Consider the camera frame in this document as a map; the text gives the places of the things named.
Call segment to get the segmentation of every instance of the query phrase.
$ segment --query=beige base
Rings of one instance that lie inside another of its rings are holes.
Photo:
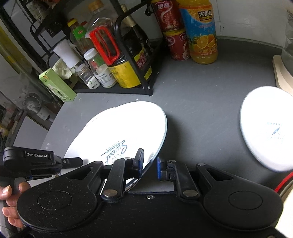
[[[273,65],[277,87],[293,96],[293,76],[285,68],[280,55],[273,57]]]

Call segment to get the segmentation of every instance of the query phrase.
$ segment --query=orange juice bottle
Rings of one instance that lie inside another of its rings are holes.
[[[177,0],[183,18],[191,58],[210,64],[218,57],[213,6],[209,0]]]

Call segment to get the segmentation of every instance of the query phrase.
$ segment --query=white plate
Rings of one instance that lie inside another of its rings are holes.
[[[251,91],[240,110],[240,127],[251,153],[274,171],[293,169],[293,97],[270,86]]]
[[[125,157],[133,158],[144,149],[143,174],[157,157],[167,132],[167,118],[156,104],[127,103],[93,117],[69,146],[65,158],[80,157],[84,165],[103,161],[104,165]],[[72,169],[62,170],[62,174]],[[128,179],[129,190],[138,180]]]

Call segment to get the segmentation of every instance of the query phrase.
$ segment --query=red bottle handle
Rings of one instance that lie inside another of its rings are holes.
[[[113,44],[114,49],[115,49],[115,53],[116,53],[115,55],[111,55],[111,52],[110,52],[106,42],[104,41],[103,37],[101,36],[100,31],[105,32],[105,34],[110,39],[110,41]],[[103,60],[105,61],[105,63],[108,66],[114,64],[114,62],[120,56],[120,50],[119,50],[119,48],[118,48],[118,46],[116,44],[116,41],[114,40],[114,38],[112,36],[112,33],[109,31],[109,29],[107,27],[105,27],[105,26],[98,26],[98,27],[96,27],[94,30],[92,30],[90,32],[90,38],[91,38],[95,48],[97,49],[97,51],[99,52],[99,54],[101,55]]]

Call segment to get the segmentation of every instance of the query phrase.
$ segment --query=red cable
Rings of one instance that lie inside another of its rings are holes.
[[[288,182],[289,179],[291,179],[293,177],[293,172],[291,172],[290,174],[288,174],[283,180],[282,182],[280,182],[280,184],[276,187],[275,192],[278,192],[285,183]]]

